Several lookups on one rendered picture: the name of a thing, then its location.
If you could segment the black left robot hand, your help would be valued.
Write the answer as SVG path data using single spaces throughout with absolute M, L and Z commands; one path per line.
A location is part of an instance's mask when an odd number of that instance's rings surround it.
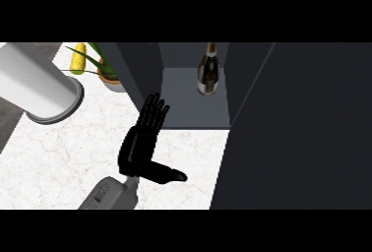
M 120 173 L 128 177 L 142 177 L 158 184 L 188 180 L 188 175 L 180 170 L 152 160 L 157 136 L 168 109 L 170 106 L 164 104 L 159 94 L 151 94 L 118 154 Z

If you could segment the dark grey cabinet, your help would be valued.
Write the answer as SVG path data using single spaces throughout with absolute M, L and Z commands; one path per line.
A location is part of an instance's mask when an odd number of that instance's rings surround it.
M 170 111 L 164 127 L 174 130 L 227 130 L 233 126 L 275 44 L 221 42 L 220 80 L 211 95 L 198 90 L 204 42 L 102 42 L 100 50 L 136 107 L 159 94 Z

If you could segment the dark wine bottle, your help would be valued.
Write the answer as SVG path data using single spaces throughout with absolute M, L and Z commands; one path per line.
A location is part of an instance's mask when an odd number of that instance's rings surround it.
M 219 44 L 207 43 L 207 52 L 198 67 L 198 91 L 202 95 L 213 95 L 220 79 L 220 60 L 217 56 Z

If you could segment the dark grey cabinet door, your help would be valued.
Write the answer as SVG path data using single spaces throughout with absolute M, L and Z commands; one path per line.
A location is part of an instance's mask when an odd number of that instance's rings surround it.
M 372 209 L 372 43 L 273 46 L 211 207 Z

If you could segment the green potted plant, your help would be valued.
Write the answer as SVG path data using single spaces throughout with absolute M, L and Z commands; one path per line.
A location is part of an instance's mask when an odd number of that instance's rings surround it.
M 124 93 L 126 88 L 123 85 L 123 82 L 120 81 L 118 75 L 114 71 L 114 68 L 111 64 L 106 62 L 106 56 L 103 55 L 103 52 L 95 42 L 84 43 L 86 45 L 86 69 L 84 73 L 90 73 L 96 75 L 106 86 L 106 88 L 115 92 L 115 93 Z M 87 47 L 92 47 L 93 51 L 99 55 L 99 59 L 95 59 L 89 54 L 87 54 Z

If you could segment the white paper towel roll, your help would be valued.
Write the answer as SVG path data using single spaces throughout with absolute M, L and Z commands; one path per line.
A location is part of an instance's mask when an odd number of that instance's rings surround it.
M 43 125 L 66 119 L 81 104 L 81 83 L 64 75 L 30 42 L 0 42 L 0 96 Z

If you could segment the yellow corn cob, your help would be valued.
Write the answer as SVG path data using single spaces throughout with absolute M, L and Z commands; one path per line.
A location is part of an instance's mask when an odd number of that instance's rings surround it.
M 81 75 L 84 73 L 86 69 L 86 45 L 83 42 L 80 42 L 75 45 L 75 48 L 72 50 L 72 58 L 71 58 L 71 64 L 69 64 L 69 72 L 74 75 Z

